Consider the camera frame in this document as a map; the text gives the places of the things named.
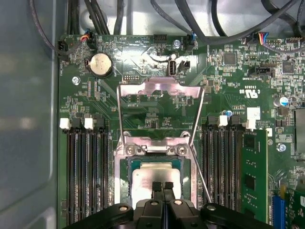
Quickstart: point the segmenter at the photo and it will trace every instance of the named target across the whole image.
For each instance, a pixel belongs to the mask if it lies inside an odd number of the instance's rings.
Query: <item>wire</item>
[[[102,35],[103,31],[102,31],[101,25],[100,25],[100,22],[99,22],[99,20],[96,16],[96,14],[95,14],[95,11],[93,10],[91,2],[89,0],[84,0],[84,1],[85,1],[86,6],[87,6],[87,10],[90,14],[91,20],[93,22],[93,25],[95,27],[95,30],[96,30],[97,34]]]
[[[72,0],[72,28],[73,34],[80,34],[80,9],[78,0]]]
[[[218,32],[219,36],[226,37],[227,35],[223,31],[223,29],[222,29],[222,27],[220,25],[220,22],[218,20],[218,16],[217,16],[217,2],[218,2],[218,0],[212,0],[212,5],[211,5],[212,21],[213,21],[214,27],[215,27],[216,31]]]
[[[305,4],[305,1],[302,0],[300,3],[299,9],[297,11],[297,18],[296,18],[296,25],[297,25],[297,28],[300,31],[300,34],[302,35],[302,37],[305,36],[305,33],[303,32],[303,30],[301,28],[301,17],[302,17],[302,11],[304,8],[304,4]]]
[[[48,40],[47,36],[44,34],[44,31],[40,25],[38,16],[37,16],[37,12],[36,12],[36,8],[35,8],[35,2],[34,0],[29,0],[29,7],[30,7],[30,12],[31,15],[33,17],[34,20],[34,24],[36,29],[38,30],[38,33],[40,34],[42,40],[44,41],[44,43],[52,50],[54,50],[55,52],[57,52],[59,55],[62,56],[66,56],[69,55],[73,52],[75,52],[77,50],[77,48],[81,45],[81,41],[78,41],[74,46],[72,46],[68,51],[64,52],[59,50],[58,48],[56,48],[55,46],[52,45],[52,43]]]
[[[68,0],[67,8],[67,33],[72,34],[72,0]]]
[[[271,0],[261,0],[261,2],[265,10],[267,10],[270,14],[275,14],[277,11],[279,11],[279,8],[275,6]],[[285,12],[279,17],[279,19],[282,19],[290,25],[295,37],[300,37],[300,31],[297,28],[296,20],[292,16]]]
[[[150,0],[152,7],[154,8],[154,10],[161,16],[163,17],[165,20],[167,20],[168,22],[170,22],[171,24],[173,24],[174,26],[176,26],[177,28],[179,28],[180,30],[182,30],[183,32],[191,35],[192,31],[190,31],[189,29],[187,29],[186,27],[184,27],[183,25],[181,25],[180,23],[178,23],[177,21],[175,21],[175,19],[173,19],[171,16],[169,16],[157,3],[155,0]]]
[[[284,12],[286,12],[289,8],[291,8],[294,4],[298,2],[298,0],[290,0],[287,4],[285,4],[278,12],[271,15],[269,18],[264,20],[263,22],[257,24],[256,26],[238,33],[236,35],[230,36],[230,37],[224,37],[224,38],[214,38],[209,39],[207,38],[204,33],[201,31],[199,25],[197,24],[194,16],[192,15],[192,12],[186,2],[186,0],[175,0],[176,5],[181,13],[181,15],[184,17],[188,25],[191,27],[191,29],[196,33],[198,38],[206,44],[209,45],[220,45],[220,44],[227,44],[233,41],[236,41],[238,39],[244,38],[246,36],[249,36],[253,32],[258,32],[267,25],[274,22],[280,15],[282,15]]]
[[[117,0],[116,21],[114,24],[113,34],[120,35],[124,17],[124,0]]]
[[[91,5],[93,7],[94,12],[96,13],[96,16],[100,22],[100,25],[102,27],[104,34],[110,35],[106,20],[104,18],[103,12],[101,11],[101,8],[100,8],[97,0],[91,0]]]

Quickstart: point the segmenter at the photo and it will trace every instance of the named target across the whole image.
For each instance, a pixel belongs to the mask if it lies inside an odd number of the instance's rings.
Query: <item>integrated circuit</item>
[[[225,65],[236,65],[236,54],[235,53],[225,53],[224,54],[224,64]]]
[[[246,174],[244,176],[244,184],[246,187],[255,190],[255,178],[253,176]]]
[[[295,72],[295,63],[293,61],[283,61],[282,68],[283,73],[293,74]]]

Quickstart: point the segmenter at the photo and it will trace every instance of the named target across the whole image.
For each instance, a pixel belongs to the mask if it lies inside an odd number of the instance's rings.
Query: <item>green circuit board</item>
[[[79,38],[77,35],[66,35],[61,40],[70,47]],[[181,42],[181,47],[178,49],[173,47],[175,40]],[[298,39],[269,39],[267,42],[283,50],[294,49],[300,45]],[[166,35],[161,41],[156,40],[155,36],[103,35],[96,37],[96,46],[97,50],[92,51],[84,42],[69,56],[69,61],[60,61],[59,119],[69,118],[71,122],[77,120],[83,122],[84,118],[93,118],[95,122],[104,119],[105,124],[102,125],[102,131],[92,138],[87,136],[86,132],[78,132],[75,139],[74,132],[59,129],[59,228],[112,205],[118,200],[115,197],[114,177],[114,151],[120,139],[117,86],[141,84],[151,76],[167,76],[168,57],[173,53],[177,57],[175,61],[178,69],[173,77],[181,85],[204,88],[201,118],[194,140],[203,170],[206,168],[204,144],[207,143],[203,137],[205,131],[203,129],[209,117],[218,118],[227,111],[232,111],[240,124],[246,123],[247,120],[255,120],[257,131],[252,132],[241,127],[240,139],[237,139],[236,135],[230,132],[232,130],[228,130],[228,137],[223,138],[221,134],[223,130],[220,129],[217,130],[220,135],[217,132],[218,137],[214,138],[213,142],[223,139],[219,145],[221,147],[218,147],[218,158],[224,160],[217,165],[218,167],[225,166],[226,146],[230,149],[239,147],[237,154],[240,159],[236,159],[236,164],[232,165],[238,165],[237,171],[234,171],[235,175],[238,172],[238,177],[231,175],[230,179],[238,179],[242,182],[240,193],[237,192],[234,197],[240,201],[234,203],[231,208],[272,224],[272,196],[278,195],[280,184],[286,184],[294,189],[296,180],[305,172],[303,162],[305,154],[295,148],[294,116],[295,109],[305,107],[303,103],[305,54],[300,52],[290,55],[278,54],[259,44],[247,43],[246,40],[220,46],[207,46],[198,41],[189,52],[185,37]],[[112,59],[113,73],[106,79],[96,78],[86,67],[86,59],[96,52],[106,53]],[[190,66],[180,71],[181,61],[188,61]],[[80,81],[74,84],[73,77],[77,77]],[[288,98],[288,105],[277,107],[276,98],[283,96]],[[182,131],[190,132],[199,102],[199,99],[192,97],[169,96],[163,91],[156,91],[150,96],[123,97],[121,105],[124,130],[134,136],[149,136],[158,140],[179,136]],[[206,136],[209,131],[215,131],[217,128],[216,124],[212,129],[206,130]],[[255,144],[258,144],[256,147],[260,147],[257,151],[260,155],[249,156],[248,159],[256,163],[256,166],[250,167],[247,158],[243,157],[247,152],[241,149],[245,143],[242,141],[244,136],[253,133],[257,134]],[[233,144],[227,142],[231,137]],[[284,152],[278,151],[279,144],[286,146]],[[100,148],[102,151],[95,155],[95,149]],[[185,159],[182,163],[177,157],[167,160],[172,161],[180,170],[183,183],[182,197],[191,199],[190,161]],[[122,160],[120,165],[119,201],[129,204],[131,200],[128,173],[131,164],[127,160]],[[221,181],[226,179],[226,172],[229,172],[228,169],[218,174]],[[246,178],[247,174],[255,177],[255,190],[245,188],[246,182],[249,182],[247,185],[250,186],[253,182],[251,178],[250,180],[249,177]],[[200,177],[195,179],[197,180],[196,206],[200,208],[206,200],[203,197]],[[214,183],[211,182],[209,185],[211,187],[209,190],[213,190]],[[218,188],[225,192],[225,182],[221,182]],[[214,202],[229,206],[229,203],[223,200],[224,197],[219,195],[212,197]]]

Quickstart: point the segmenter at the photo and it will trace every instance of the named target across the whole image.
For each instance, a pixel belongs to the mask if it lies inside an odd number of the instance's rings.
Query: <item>electronic component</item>
[[[236,54],[235,53],[225,53],[224,54],[224,64],[225,65],[236,65]]]
[[[153,43],[155,44],[166,44],[167,43],[167,35],[166,34],[155,34],[153,36]]]
[[[244,214],[251,217],[251,218],[255,218],[255,213],[252,212],[251,210],[247,209],[247,208],[244,210]]]
[[[272,197],[272,225],[275,229],[285,229],[285,201],[279,196]]]
[[[93,55],[87,62],[87,68],[98,78],[106,78],[113,72],[112,60],[104,53]]]
[[[289,108],[281,106],[277,109],[277,112],[278,112],[278,115],[280,115],[280,116],[288,116]]]
[[[59,128],[63,130],[69,130],[70,129],[70,120],[68,118],[60,118],[59,122]]]
[[[187,71],[191,67],[190,61],[181,61],[178,66],[178,72]]]
[[[244,136],[244,147],[255,149],[255,136],[245,135]]]
[[[295,63],[293,61],[283,61],[283,73],[293,74],[295,72]]]
[[[277,107],[279,106],[287,106],[288,105],[288,98],[287,97],[277,97],[274,99],[273,104]]]

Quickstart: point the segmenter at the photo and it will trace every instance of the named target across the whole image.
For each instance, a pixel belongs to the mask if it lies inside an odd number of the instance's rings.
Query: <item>colored wires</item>
[[[258,37],[259,37],[259,42],[261,45],[264,45],[266,43],[266,38],[269,35],[268,32],[259,32]]]
[[[294,50],[281,50],[275,47],[272,47],[271,45],[267,44],[266,39],[267,36],[269,35],[268,32],[260,32],[258,33],[258,37],[259,37],[259,42],[262,46],[264,46],[265,48],[277,52],[277,53],[281,53],[281,54],[290,54],[290,53],[296,53],[296,52],[303,52],[305,51],[305,46],[298,48],[298,49],[294,49]]]

